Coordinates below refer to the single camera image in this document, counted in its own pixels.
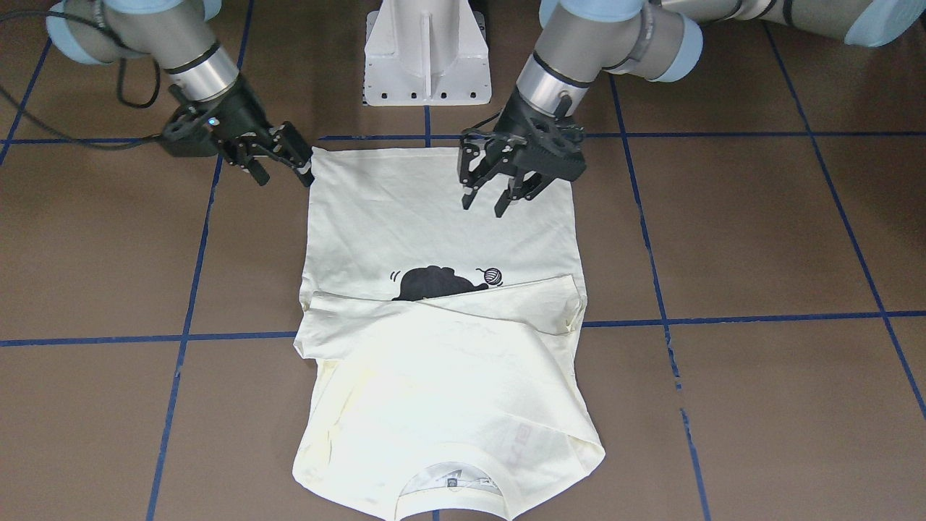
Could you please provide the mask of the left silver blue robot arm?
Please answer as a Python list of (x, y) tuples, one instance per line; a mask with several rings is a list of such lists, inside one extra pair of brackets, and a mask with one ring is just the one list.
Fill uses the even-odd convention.
[(770, 21), (876, 48), (923, 14), (922, 1), (543, 1), (542, 32), (505, 108), (492, 118), (495, 127), (461, 132), (461, 204), (469, 208), (498, 175), (507, 186), (496, 217), (553, 181), (577, 180), (586, 169), (585, 130), (574, 113), (598, 74), (676, 82), (697, 66), (705, 25)]

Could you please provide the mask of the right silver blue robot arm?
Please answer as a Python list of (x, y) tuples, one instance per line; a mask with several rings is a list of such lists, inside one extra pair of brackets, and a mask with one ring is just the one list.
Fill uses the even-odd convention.
[(178, 109), (155, 140), (172, 157), (219, 157), (268, 182), (262, 158), (313, 182), (312, 148), (291, 122), (272, 125), (236, 59), (209, 26), (218, 1), (60, 1), (46, 29), (74, 62), (151, 57), (171, 80)]

